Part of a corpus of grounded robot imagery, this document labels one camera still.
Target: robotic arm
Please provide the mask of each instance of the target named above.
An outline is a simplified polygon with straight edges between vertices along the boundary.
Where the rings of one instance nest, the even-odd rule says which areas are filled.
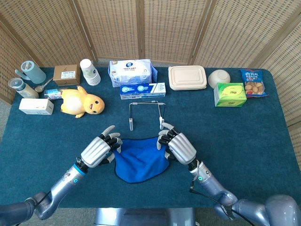
[[[109,134],[114,128],[108,127],[92,140],[81,153],[81,158],[77,158],[77,162],[52,186],[49,193],[40,192],[24,202],[0,206],[0,225],[11,226],[27,221],[34,211],[41,220],[49,218],[67,193],[88,173],[89,168],[111,162],[115,157],[114,153],[108,155],[111,150],[121,151],[120,134]]]
[[[163,126],[167,129],[159,132],[157,148],[167,145],[181,164],[188,165],[193,181],[198,181],[211,196],[220,196],[218,202],[221,205],[215,204],[214,210],[221,218],[233,220],[241,215],[263,226],[301,226],[301,211],[292,197],[275,195],[265,205],[238,200],[217,181],[202,161],[196,159],[197,151],[184,134],[168,123],[164,122]]]

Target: toothpaste box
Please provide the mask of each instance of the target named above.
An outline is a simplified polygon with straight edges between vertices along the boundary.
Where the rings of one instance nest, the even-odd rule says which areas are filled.
[[[122,100],[149,97],[165,97],[165,83],[151,83],[120,86],[120,97]]]

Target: white tissue box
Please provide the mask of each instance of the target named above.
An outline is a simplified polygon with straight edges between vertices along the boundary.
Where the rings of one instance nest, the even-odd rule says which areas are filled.
[[[108,73],[113,87],[157,82],[157,70],[151,60],[111,60]]]
[[[48,99],[23,98],[19,110],[25,114],[52,114],[54,105]]]

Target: cardboard box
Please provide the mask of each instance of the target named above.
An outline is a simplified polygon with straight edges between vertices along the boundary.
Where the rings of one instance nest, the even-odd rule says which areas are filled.
[[[78,65],[55,66],[53,81],[59,86],[79,85],[80,69]]]
[[[25,114],[52,114],[54,105],[48,99],[22,98],[19,109]]]
[[[120,97],[125,99],[138,99],[150,97],[165,97],[165,83],[139,84],[120,86]]]
[[[246,102],[243,83],[218,83],[214,88],[216,107],[241,107]]]

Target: tissue box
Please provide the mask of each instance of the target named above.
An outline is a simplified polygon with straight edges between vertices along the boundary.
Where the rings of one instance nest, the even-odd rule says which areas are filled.
[[[52,114],[53,103],[48,99],[22,98],[19,110],[25,114]]]
[[[246,102],[243,83],[218,83],[214,88],[216,107],[241,107]]]
[[[165,83],[139,84],[132,86],[120,86],[122,100],[149,97],[165,97]]]
[[[108,73],[113,87],[157,82],[158,71],[151,60],[111,60]]]

